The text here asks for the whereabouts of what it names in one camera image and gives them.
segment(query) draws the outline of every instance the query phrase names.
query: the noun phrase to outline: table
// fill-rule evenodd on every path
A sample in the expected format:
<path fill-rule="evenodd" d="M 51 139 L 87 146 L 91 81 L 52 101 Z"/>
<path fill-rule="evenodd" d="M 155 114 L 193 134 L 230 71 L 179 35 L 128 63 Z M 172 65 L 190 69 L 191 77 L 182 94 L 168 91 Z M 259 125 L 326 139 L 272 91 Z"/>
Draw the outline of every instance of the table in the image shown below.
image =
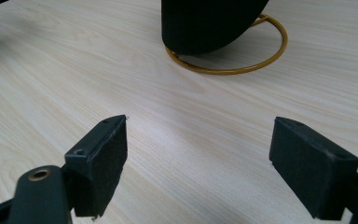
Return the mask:
<path fill-rule="evenodd" d="M 275 171 L 269 144 L 280 116 L 358 156 L 358 1 L 276 0 L 264 12 L 286 28 L 286 52 L 218 77 L 169 58 L 157 0 L 0 5 L 0 202 L 23 173 L 63 165 L 97 122 L 125 114 L 129 157 L 98 223 L 328 223 L 312 219 Z M 280 41 L 263 23 L 188 59 L 250 65 Z"/>

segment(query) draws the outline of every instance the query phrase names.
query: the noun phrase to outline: light wood surface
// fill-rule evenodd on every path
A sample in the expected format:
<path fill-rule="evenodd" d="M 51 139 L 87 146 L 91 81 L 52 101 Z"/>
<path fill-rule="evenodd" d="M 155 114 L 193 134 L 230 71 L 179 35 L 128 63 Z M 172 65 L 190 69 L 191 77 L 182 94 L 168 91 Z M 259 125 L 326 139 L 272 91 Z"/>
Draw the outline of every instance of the light wood surface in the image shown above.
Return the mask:
<path fill-rule="evenodd" d="M 158 0 L 0 5 L 0 202 L 23 173 L 63 165 L 98 121 L 125 114 L 129 157 L 97 223 L 329 223 L 284 183 L 269 144 L 280 116 L 358 156 L 358 1 L 274 0 L 264 12 L 285 26 L 286 52 L 261 70 L 216 77 L 169 58 Z M 280 41 L 263 23 L 189 60 L 250 65 Z"/>

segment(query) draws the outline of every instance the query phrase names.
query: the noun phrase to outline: black hat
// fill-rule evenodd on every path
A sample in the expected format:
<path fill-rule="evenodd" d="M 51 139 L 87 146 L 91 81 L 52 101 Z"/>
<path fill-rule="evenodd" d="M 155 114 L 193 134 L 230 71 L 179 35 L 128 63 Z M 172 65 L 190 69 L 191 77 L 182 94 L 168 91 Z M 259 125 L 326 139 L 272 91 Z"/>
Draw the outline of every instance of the black hat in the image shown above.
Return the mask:
<path fill-rule="evenodd" d="M 175 53 L 221 49 L 243 34 L 269 0 L 162 0 L 162 40 Z"/>

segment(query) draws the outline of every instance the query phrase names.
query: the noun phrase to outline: golden hoop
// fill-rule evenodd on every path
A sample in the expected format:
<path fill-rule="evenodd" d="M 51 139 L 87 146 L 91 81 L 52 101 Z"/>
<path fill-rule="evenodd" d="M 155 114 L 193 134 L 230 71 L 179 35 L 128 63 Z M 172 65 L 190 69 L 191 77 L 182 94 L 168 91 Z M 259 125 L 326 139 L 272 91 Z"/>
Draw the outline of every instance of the golden hoop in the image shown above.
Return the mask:
<path fill-rule="evenodd" d="M 258 18 L 259 19 L 256 20 L 252 24 L 252 26 L 256 26 L 256 25 L 260 24 L 261 22 L 268 21 L 269 23 L 274 25 L 282 35 L 281 48 L 278 50 L 278 52 L 276 52 L 274 55 L 272 55 L 272 57 L 268 58 L 267 60 L 265 60 L 262 63 L 257 63 L 255 65 L 251 65 L 251 66 L 248 66 L 248 67 L 234 68 L 234 69 L 204 68 L 204 67 L 196 66 L 196 65 L 194 65 L 192 63 L 187 63 L 185 61 L 182 61 L 182 60 L 179 59 L 179 54 L 171 51 L 167 47 L 165 47 L 165 49 L 167 50 L 168 55 L 170 55 L 170 57 L 176 63 L 178 63 L 179 65 L 183 66 L 184 68 L 187 68 L 187 69 L 192 70 L 194 72 L 210 74 L 210 75 L 220 75 L 220 76 L 222 76 L 222 75 L 237 75 L 237 74 L 241 74 L 241 73 L 252 72 L 254 70 L 260 69 L 262 67 L 265 67 L 265 66 L 275 62 L 279 57 L 281 57 L 281 55 L 283 54 L 284 50 L 286 49 L 287 41 L 288 41 L 286 30 L 284 29 L 284 27 L 281 25 L 280 22 L 278 22 L 277 20 L 273 19 L 272 17 L 270 17 L 269 15 L 266 15 L 266 14 L 260 14 L 260 16 L 258 16 Z"/>

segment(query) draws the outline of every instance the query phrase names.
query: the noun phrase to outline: wood grain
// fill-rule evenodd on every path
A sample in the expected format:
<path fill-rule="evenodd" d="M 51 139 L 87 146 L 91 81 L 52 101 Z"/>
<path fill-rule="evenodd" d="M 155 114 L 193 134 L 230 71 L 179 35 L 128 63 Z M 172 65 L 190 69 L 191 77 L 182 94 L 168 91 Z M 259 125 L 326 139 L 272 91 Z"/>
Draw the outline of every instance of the wood grain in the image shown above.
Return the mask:
<path fill-rule="evenodd" d="M 269 143 L 281 116 L 358 156 L 358 1 L 276 0 L 265 13 L 287 29 L 283 56 L 216 77 L 166 55 L 157 0 L 0 5 L 0 202 L 21 174 L 63 165 L 98 121 L 126 114 L 129 158 L 98 223 L 326 223 L 274 170 Z M 247 65 L 279 44 L 263 23 L 189 60 Z"/>

